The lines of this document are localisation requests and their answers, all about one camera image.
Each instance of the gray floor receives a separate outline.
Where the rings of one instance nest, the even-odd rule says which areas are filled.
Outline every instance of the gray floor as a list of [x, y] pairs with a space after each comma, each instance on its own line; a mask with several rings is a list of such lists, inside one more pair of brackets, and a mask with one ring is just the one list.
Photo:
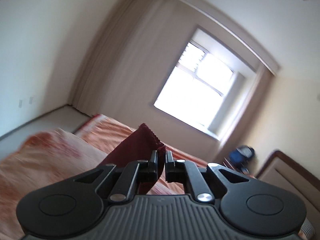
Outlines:
[[89, 117], [76, 111], [71, 106], [60, 108], [34, 122], [22, 127], [0, 141], [0, 159], [15, 152], [26, 138], [39, 131], [59, 127], [68, 132], [74, 132]]

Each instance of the dark red cloth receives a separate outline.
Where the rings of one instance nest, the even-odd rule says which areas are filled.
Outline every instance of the dark red cloth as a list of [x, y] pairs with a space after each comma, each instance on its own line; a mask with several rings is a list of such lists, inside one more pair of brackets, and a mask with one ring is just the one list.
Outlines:
[[[143, 123], [139, 128], [123, 140], [108, 156], [99, 164], [116, 164], [125, 167], [129, 162], [136, 160], [150, 160], [152, 151], [158, 153], [158, 179], [162, 174], [165, 162], [165, 145], [158, 137]], [[146, 194], [155, 182], [140, 185], [139, 193]]]

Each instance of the window pane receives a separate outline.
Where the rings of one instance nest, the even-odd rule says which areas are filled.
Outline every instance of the window pane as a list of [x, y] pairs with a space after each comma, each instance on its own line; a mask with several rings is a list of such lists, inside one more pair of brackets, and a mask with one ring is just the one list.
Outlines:
[[175, 67], [155, 107], [189, 123], [208, 127], [222, 103], [222, 97], [185, 71]]
[[207, 54], [199, 64], [197, 76], [208, 84], [226, 94], [232, 76], [230, 68], [212, 54]]
[[203, 56], [204, 52], [201, 49], [191, 43], [188, 43], [185, 51], [179, 59], [179, 63], [186, 68], [195, 71]]

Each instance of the window sill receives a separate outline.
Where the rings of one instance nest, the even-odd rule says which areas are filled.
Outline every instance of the window sill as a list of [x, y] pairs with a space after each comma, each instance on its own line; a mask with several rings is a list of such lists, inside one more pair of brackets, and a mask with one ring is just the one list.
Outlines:
[[156, 109], [157, 111], [160, 111], [160, 112], [166, 114], [167, 116], [170, 116], [171, 118], [174, 118], [175, 120], [177, 120], [177, 121], [179, 121], [179, 122], [182, 122], [182, 123], [184, 123], [184, 124], [187, 124], [187, 125], [191, 126], [192, 128], [195, 128], [195, 129], [197, 129], [198, 131], [200, 131], [200, 132], [202, 132], [202, 133], [210, 136], [211, 138], [219, 141], [218, 136], [217, 136], [216, 134], [214, 134], [213, 132], [209, 131], [209, 130], [208, 130], [207, 128], [205, 128], [204, 126], [202, 126], [202, 125], [200, 125], [200, 124], [198, 124], [198, 123], [192, 123], [192, 122], [188, 122], [188, 121], [186, 121], [186, 120], [180, 120], [180, 119], [174, 117], [173, 115], [168, 114], [168, 113], [166, 113], [165, 111], [162, 111], [161, 109], [155, 107], [154, 105], [152, 105], [152, 107], [153, 107], [154, 109]]

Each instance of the ribbed gray panel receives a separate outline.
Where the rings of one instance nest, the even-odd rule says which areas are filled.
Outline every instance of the ribbed gray panel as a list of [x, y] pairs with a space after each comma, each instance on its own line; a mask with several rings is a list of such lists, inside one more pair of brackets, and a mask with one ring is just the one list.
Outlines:
[[[113, 206], [92, 230], [72, 240], [252, 240], [229, 228], [209, 205], [197, 204], [187, 195], [135, 196], [125, 205]], [[297, 235], [279, 238], [299, 240]], [[26, 236], [25, 240], [39, 240]]]

